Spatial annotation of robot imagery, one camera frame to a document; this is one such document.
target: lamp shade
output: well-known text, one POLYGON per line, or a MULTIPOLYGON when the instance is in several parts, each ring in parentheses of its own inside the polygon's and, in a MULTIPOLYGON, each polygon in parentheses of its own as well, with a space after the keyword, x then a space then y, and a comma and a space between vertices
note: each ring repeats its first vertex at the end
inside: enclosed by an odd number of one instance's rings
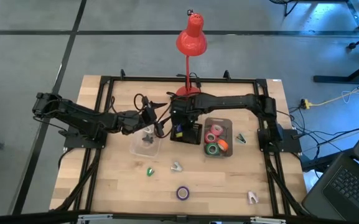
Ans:
POLYGON ((203 33, 203 16, 193 13, 189 16, 186 30, 183 30, 177 39, 177 48, 184 55, 199 56, 207 49, 207 40, 203 33))

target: red desk lamp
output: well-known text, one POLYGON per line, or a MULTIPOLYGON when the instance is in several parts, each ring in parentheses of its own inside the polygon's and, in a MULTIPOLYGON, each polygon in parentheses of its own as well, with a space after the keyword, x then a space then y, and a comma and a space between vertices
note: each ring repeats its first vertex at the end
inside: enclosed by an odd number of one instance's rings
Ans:
POLYGON ((177 39, 177 48, 186 56, 186 83, 185 86, 177 90, 177 95, 184 96, 192 93, 198 93, 200 90, 192 87, 189 75, 189 56, 199 56, 207 49, 207 40, 203 33, 204 19, 198 13, 193 13, 193 10, 188 10, 186 30, 183 30, 177 39))

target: tape roll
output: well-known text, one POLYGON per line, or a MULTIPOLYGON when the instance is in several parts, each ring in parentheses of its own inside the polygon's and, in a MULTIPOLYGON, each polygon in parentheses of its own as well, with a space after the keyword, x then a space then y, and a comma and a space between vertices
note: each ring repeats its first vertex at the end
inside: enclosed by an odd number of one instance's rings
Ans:
POLYGON ((181 186, 177 190, 177 198, 179 200, 186 200, 189 198, 190 192, 187 187, 181 186))
POLYGON ((204 141, 205 141, 205 143, 216 142, 217 137, 209 131, 205 134, 204 141))
POLYGON ((211 126, 211 130, 210 130, 210 131, 211 131, 212 134, 214 134, 214 135, 216 135, 216 136, 219 136, 219 135, 222 134, 223 128, 222 128, 220 125, 213 124, 213 125, 211 126))
POLYGON ((207 144, 205 151, 211 156, 219 155, 219 147, 216 143, 207 144))
POLYGON ((217 145, 218 145, 219 149, 221 149, 223 152, 226 152, 229 148, 228 143, 226 143, 225 140, 223 140, 223 139, 219 139, 217 141, 217 145))

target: concrete floor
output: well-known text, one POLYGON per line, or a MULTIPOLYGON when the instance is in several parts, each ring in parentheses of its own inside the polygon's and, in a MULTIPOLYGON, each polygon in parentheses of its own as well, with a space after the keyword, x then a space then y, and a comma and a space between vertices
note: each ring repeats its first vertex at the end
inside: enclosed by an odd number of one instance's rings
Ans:
MULTIPOLYGON (((359 15, 359 0, 353 4, 359 15)), ((0 0, 0 29, 71 30, 80 0, 0 0)), ((80 30, 180 30, 187 9, 205 17, 208 30, 353 30, 357 24, 345 3, 302 2, 287 18, 283 6, 269 1, 88 1, 80 30)), ((184 72, 174 35, 77 36, 60 94, 75 100, 82 76, 173 76, 184 72)), ((301 98, 314 103, 337 97, 356 85, 312 82, 313 75, 347 76, 359 68, 359 46, 345 47, 350 36, 208 35, 208 50, 192 58, 190 68, 201 77, 221 77, 224 70, 241 78, 280 78, 289 106, 301 98)), ((12 198, 26 165, 39 124, 32 120, 35 94, 50 91, 68 41, 66 35, 0 35, 0 215, 10 212, 12 198)), ((359 95, 304 111, 306 127, 334 133, 359 127, 359 95)), ((298 113, 294 116, 300 121, 298 113)), ((353 147, 359 135, 338 141, 353 147)), ((57 176, 63 137, 49 128, 24 207, 25 213, 48 210, 57 176)), ((313 140, 301 139, 304 154, 314 157, 313 140)), ((322 146, 320 155, 336 152, 322 146)))

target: wooden table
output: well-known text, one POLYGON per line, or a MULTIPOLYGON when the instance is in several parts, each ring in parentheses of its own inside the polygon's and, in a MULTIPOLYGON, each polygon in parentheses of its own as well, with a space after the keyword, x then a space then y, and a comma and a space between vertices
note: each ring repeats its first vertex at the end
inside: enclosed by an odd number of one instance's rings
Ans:
MULTIPOLYGON (((92 109, 95 107, 99 81, 100 76, 84 76, 78 104, 92 109)), ((269 95, 276 99, 277 110, 288 113, 282 82, 267 82, 269 95)), ((169 102, 166 91, 175 92, 182 85, 178 82, 115 81, 114 107, 117 111, 133 110, 136 93, 142 93, 156 103, 169 102)), ((203 83, 202 91, 216 96, 254 93, 253 86, 244 83, 203 83)), ((165 109, 156 110, 157 115, 160 116, 165 109)), ((207 117, 231 119, 233 134, 244 133, 247 143, 244 145, 233 140, 233 155, 215 159, 204 156, 202 145, 172 142, 165 138, 158 155, 150 159, 130 153, 133 135, 110 134, 101 153, 92 212, 272 215, 266 169, 256 134, 257 117, 248 110, 220 110, 199 117, 198 122, 203 124, 207 117), (174 161, 180 162, 183 172, 170 170, 174 161), (156 171, 151 177, 146 175, 148 167, 156 171), (177 188, 183 185, 190 189, 190 197, 186 201, 180 201, 175 196, 177 188), (247 192, 250 190, 259 197, 256 205, 247 203, 247 192)), ((283 128, 291 128, 287 116, 278 113, 277 120, 283 128)), ((170 129, 170 124, 167 124, 165 133, 170 129)), ((77 184, 84 152, 84 149, 74 149, 63 158, 51 208, 59 206, 77 184)), ((281 158, 286 185, 300 202, 306 195, 301 164, 291 154, 282 153, 281 158)), ((85 186, 80 208, 84 208, 87 188, 85 186)), ((277 186, 276 196, 279 211, 283 212, 277 186)))

